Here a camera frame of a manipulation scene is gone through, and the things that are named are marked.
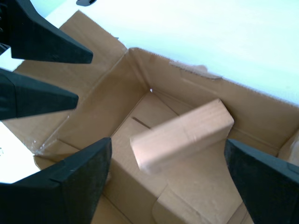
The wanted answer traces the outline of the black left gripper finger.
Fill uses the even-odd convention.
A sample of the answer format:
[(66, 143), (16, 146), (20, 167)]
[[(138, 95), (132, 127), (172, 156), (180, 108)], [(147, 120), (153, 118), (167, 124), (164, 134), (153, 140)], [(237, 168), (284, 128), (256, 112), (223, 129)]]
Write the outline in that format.
[(0, 120), (72, 110), (78, 95), (33, 78), (0, 70)]

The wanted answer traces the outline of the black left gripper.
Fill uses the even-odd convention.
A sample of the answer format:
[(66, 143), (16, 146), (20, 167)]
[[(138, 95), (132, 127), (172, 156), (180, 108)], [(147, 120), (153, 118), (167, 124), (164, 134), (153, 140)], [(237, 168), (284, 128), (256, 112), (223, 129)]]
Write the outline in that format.
[(29, 0), (0, 0), (0, 54), (56, 63), (89, 64), (93, 52), (43, 18)]

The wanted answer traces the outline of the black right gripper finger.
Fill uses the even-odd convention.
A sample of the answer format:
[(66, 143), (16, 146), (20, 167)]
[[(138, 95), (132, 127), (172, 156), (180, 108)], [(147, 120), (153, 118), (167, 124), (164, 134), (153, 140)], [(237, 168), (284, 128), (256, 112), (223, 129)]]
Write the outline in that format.
[(2, 224), (89, 224), (112, 157), (109, 137), (33, 175), (0, 185)]
[(299, 222), (299, 167), (234, 139), (225, 142), (231, 178), (256, 224)]

